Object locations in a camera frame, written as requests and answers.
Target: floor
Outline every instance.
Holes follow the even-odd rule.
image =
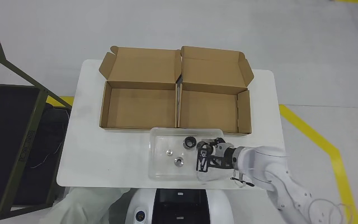
[[[81,64],[111,45],[243,51],[275,74],[287,105],[341,153],[358,205],[358,4],[329,0],[5,1],[8,60],[60,96],[73,96]],[[0,83],[21,84],[0,67]],[[328,155],[282,118],[289,167],[314,195],[340,202]],[[284,223],[266,193],[227,192],[239,223]],[[0,221],[37,223],[46,211]]]

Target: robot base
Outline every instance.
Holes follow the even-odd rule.
[[[230,202],[222,190],[138,189],[125,224],[234,224]]]

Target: metal frame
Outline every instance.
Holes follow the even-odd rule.
[[[25,131],[25,135],[22,139],[21,146],[18,149],[18,153],[15,162],[13,164],[13,168],[9,180],[7,182],[5,191],[2,195],[3,197],[0,200],[0,220],[2,220],[5,218],[10,218],[14,216],[19,216],[21,214],[38,211],[44,208],[51,207],[53,205],[54,198],[55,198],[54,188],[56,186],[56,176],[58,172],[58,166],[60,163],[60,158],[61,158],[60,156],[58,157],[58,160],[56,162],[56,170],[53,175],[51,187],[49,189],[45,204],[40,204],[38,206],[31,206],[31,207],[26,207],[26,208],[21,208],[11,211],[13,200],[16,196],[16,192],[21,181],[22,173],[25,168],[26,161],[29,156],[30,149],[34,141],[35,134],[39,126],[40,119],[48,96],[51,96],[52,98],[63,104],[68,109],[71,109],[72,106],[69,105],[67,102],[65,102],[63,99],[61,99],[59,96],[48,90],[46,87],[41,85],[38,81],[34,80],[32,77],[30,77],[28,74],[23,72],[21,69],[17,68],[11,62],[9,62],[5,57],[5,53],[3,51],[1,43],[0,43],[0,63],[40,90],[34,108],[32,110],[29,122],[27,124],[27,128]],[[62,153],[62,148],[63,148],[63,144],[60,147],[60,151],[59,151],[60,155]]]

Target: white cloth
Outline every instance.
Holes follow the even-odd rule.
[[[71,188],[40,224],[105,224],[109,208],[130,188]]]

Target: black panel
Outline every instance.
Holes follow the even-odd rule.
[[[53,108],[46,104],[14,204],[31,206],[46,203],[69,115],[67,108]]]
[[[209,224],[206,190],[157,189],[152,224]]]
[[[0,85],[0,195],[20,149],[39,89]]]

